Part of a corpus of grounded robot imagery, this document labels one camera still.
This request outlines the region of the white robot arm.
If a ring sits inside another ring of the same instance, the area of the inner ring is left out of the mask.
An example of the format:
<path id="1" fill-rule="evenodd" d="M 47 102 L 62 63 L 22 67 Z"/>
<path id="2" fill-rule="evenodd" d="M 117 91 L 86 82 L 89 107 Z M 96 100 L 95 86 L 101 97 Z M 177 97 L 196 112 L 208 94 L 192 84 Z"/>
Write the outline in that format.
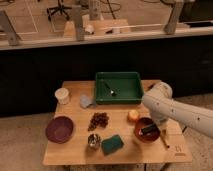
<path id="1" fill-rule="evenodd" d="M 167 83 L 158 82 L 142 96 L 154 122 L 163 125 L 171 118 L 213 138 L 213 110 L 175 101 L 172 93 Z"/>

